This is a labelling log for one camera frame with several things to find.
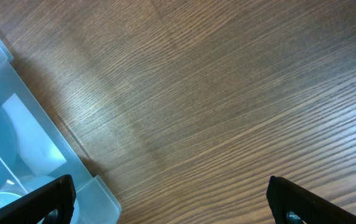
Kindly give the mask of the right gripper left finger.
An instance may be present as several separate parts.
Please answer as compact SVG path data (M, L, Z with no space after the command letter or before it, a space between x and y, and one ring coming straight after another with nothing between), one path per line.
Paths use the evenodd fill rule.
M0 224L69 224L74 212L76 191L72 176L65 174L41 188L0 208Z

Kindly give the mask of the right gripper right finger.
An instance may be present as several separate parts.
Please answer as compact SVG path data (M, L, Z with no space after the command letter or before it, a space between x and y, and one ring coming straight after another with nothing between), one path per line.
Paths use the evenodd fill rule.
M277 224L356 224L352 213L284 177L270 177L266 198Z

